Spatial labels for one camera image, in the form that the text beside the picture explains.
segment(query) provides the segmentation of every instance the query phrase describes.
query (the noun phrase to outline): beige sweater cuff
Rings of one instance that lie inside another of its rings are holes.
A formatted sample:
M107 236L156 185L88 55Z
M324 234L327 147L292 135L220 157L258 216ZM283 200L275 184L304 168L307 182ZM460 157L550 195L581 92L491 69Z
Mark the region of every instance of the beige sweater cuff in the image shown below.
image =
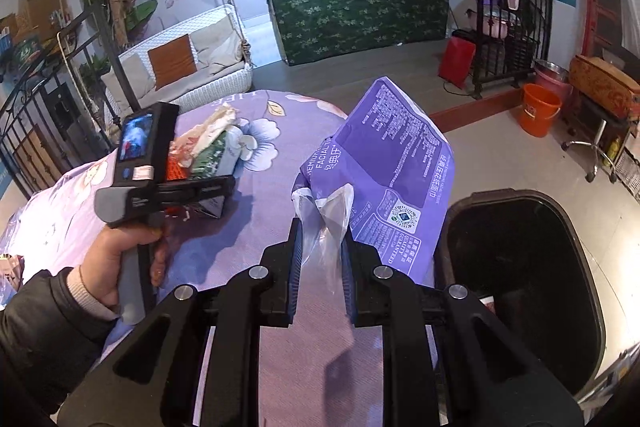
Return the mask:
M102 304L87 291L84 287L84 283L82 283L80 268L78 266L71 270L69 275L66 276L66 285L71 292L71 296L76 300L80 307L90 315L104 321L112 321L118 318L114 312L108 309L107 306Z

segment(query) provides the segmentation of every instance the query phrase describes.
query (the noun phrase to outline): handheld device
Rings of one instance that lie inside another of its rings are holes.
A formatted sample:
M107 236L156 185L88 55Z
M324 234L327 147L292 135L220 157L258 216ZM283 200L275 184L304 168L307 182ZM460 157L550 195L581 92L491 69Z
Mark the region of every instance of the handheld device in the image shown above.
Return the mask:
M584 425L571 394L464 286L418 285L383 266L376 249L349 230L341 258L354 326L382 326L383 427L440 427L425 325L438 348L448 425ZM215 326L199 425L258 427L260 327L293 322L301 263L302 227L294 219L286 242L267 247L258 266L224 286L200 293L178 286L73 391L58 425L192 425Z
M233 192L233 176L165 181L179 109L173 103L157 102L124 120L113 184L99 188L94 200L95 214L110 227L135 220L160 227L162 211L170 206ZM151 259L151 245L138 245L122 255L118 295L125 324L137 324L156 304L149 277Z

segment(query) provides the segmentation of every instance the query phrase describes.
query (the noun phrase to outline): purple tablecloth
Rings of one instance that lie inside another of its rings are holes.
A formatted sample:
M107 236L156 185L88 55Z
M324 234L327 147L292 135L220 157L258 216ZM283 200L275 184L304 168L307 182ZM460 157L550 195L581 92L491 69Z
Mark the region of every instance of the purple tablecloth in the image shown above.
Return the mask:
M221 102L251 122L258 142L245 163L238 190L220 220L192 217L178 222L176 253L160 298L175 286L199 289L224 284L257 264L265 247L287 238L290 201L300 166L343 122L326 102L284 92L237 94L192 110L178 119L176 134L203 122ZM77 266L102 223L94 194L111 184L114 153L76 168L35 195L17 226L0 240L11 255L25 257L25 278L41 269L57 273ZM303 267L298 312L287 330L263 328L260 340L260 425L381 425L382 337L380 328L353 330L342 293L332 295ZM111 333L105 354L128 331Z

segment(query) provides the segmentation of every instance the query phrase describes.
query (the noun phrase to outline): metal screw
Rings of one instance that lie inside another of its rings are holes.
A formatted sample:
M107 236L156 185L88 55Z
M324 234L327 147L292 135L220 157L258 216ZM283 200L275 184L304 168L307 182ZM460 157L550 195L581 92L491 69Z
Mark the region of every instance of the metal screw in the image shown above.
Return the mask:
M462 284L453 284L449 287L449 295L454 299L464 299L469 292Z
M376 266L373 269L373 275L378 279L389 279L394 274L394 269L388 266Z
M269 274L269 269L266 266L254 266L249 269L249 277L251 279L264 279Z
M178 301L186 301L190 299L193 295L193 288L188 284L183 284L182 286L178 286L174 290L174 296Z

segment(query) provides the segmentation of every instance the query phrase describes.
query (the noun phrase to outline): brown box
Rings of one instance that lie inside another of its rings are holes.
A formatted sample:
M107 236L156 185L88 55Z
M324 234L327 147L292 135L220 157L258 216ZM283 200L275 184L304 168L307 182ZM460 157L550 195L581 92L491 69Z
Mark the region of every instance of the brown box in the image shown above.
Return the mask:
M640 85L601 58L576 55L569 82L618 118L640 116Z
M62 0L63 12L68 13L66 0ZM57 24L52 24L51 14L60 10L60 0L19 0L18 28L20 32L28 32L35 28L40 42L47 41L60 31Z
M18 34L18 21L15 19L15 13L9 13L6 17L0 19L0 32L5 28L9 28L9 35L12 39Z

